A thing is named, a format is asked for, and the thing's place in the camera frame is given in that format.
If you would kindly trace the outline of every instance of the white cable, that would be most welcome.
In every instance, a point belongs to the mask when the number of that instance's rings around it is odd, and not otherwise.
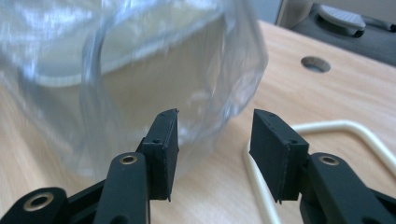
[[[382,141],[369,129],[351,120],[333,120],[314,123],[306,123],[291,126],[298,134],[307,133],[326,133],[343,131],[356,134],[374,154],[386,165],[386,167],[396,176],[396,158],[393,153],[382,143]],[[262,214],[264,223],[280,223],[279,215],[276,212],[274,200],[271,192],[262,178],[262,173],[251,158],[250,141],[244,152],[244,161],[247,167],[247,173],[253,185],[253,190],[257,196],[256,200]]]

